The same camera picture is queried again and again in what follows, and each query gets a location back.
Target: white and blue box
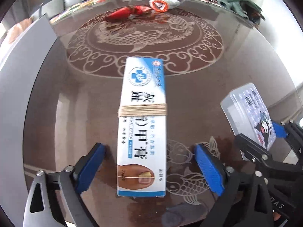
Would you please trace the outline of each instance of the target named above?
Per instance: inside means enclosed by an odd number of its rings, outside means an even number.
[[[276,132],[269,112],[254,84],[248,83],[232,90],[221,107],[234,135],[244,134],[269,150],[276,140]]]
[[[162,60],[128,57],[120,106],[165,103]],[[119,196],[165,196],[166,116],[119,117],[117,191]]]

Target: red candy wrapper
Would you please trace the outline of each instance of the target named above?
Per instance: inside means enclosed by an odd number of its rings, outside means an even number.
[[[145,13],[149,13],[151,10],[152,10],[151,7],[145,7],[145,6],[123,7],[111,13],[110,15],[106,16],[106,19],[108,20],[127,19],[131,14],[143,15]]]
[[[112,20],[127,19],[132,13],[133,13],[133,9],[131,9],[130,7],[123,7],[123,8],[120,8],[119,10],[111,13],[106,18],[112,19]]]

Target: table surface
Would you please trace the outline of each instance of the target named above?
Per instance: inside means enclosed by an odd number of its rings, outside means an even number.
[[[206,144],[239,171],[254,170],[233,146],[234,134],[220,107],[231,90],[252,82],[275,121],[293,117],[302,108],[271,45],[224,8],[180,0],[177,9],[165,14],[104,21],[110,11],[148,1],[111,0],[54,24],[59,39],[37,76],[25,119],[28,187],[38,169],[60,171],[74,165],[96,142],[107,145],[102,166],[82,194],[100,226],[173,227],[204,219],[217,196],[193,158],[197,143]],[[164,61],[168,105],[164,198],[117,196],[117,110],[128,56]],[[279,140],[275,144],[272,152],[283,160],[289,150]]]

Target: metal screw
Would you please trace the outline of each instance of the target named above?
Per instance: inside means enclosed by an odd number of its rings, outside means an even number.
[[[255,174],[256,174],[257,177],[261,177],[262,176],[262,172],[260,172],[260,171],[255,171]]]
[[[268,159],[268,156],[266,154],[262,154],[262,159],[263,160],[267,160]]]
[[[226,171],[229,173],[233,173],[234,172],[234,168],[232,168],[231,166],[226,167]]]
[[[67,166],[67,167],[65,167],[64,171],[68,173],[68,172],[71,172],[73,169],[74,169],[73,166]]]
[[[40,170],[40,171],[37,172],[36,175],[37,175],[37,176],[42,176],[44,173],[45,173],[45,172],[44,172],[43,170]]]

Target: clear plastic box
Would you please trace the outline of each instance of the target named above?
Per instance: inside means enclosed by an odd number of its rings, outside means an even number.
[[[276,139],[268,110],[252,83],[232,90],[221,102],[221,107],[234,135],[244,134],[269,150]]]

